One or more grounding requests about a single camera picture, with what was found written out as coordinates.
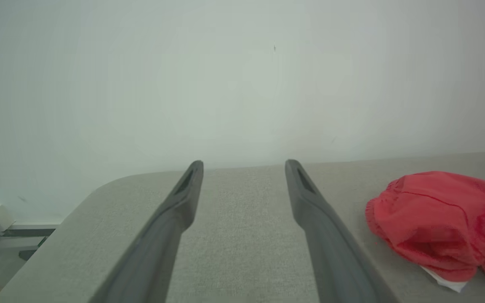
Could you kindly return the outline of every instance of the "white wall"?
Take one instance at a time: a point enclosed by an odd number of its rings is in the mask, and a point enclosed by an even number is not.
[[[0,0],[0,201],[19,222],[194,159],[479,151],[485,1]]]

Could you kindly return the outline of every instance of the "red garment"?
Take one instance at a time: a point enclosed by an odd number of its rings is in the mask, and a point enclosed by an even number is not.
[[[392,181],[366,206],[371,231],[451,282],[485,270],[485,181],[430,171]]]

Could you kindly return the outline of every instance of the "red clothing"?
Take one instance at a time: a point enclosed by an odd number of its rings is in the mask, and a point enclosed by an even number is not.
[[[430,171],[392,181],[366,206],[374,234],[452,282],[485,270],[485,181]]]

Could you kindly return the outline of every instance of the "black bar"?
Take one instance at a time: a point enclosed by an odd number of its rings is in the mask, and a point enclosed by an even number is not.
[[[181,234],[194,222],[203,180],[195,161],[89,302],[164,302]]]
[[[306,233],[320,301],[397,303],[302,165],[286,161],[285,177],[293,216]]]

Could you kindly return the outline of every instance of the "gray fabric surface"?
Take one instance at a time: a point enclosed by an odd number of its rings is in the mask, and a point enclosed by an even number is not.
[[[439,287],[374,236],[364,218],[366,202],[402,175],[444,170],[485,179],[485,153],[303,165],[402,301],[485,301],[483,274],[461,294]],[[131,176],[93,192],[7,284],[0,302],[86,302],[180,176]],[[318,301],[283,165],[206,170],[168,293],[170,303],[203,301]]]

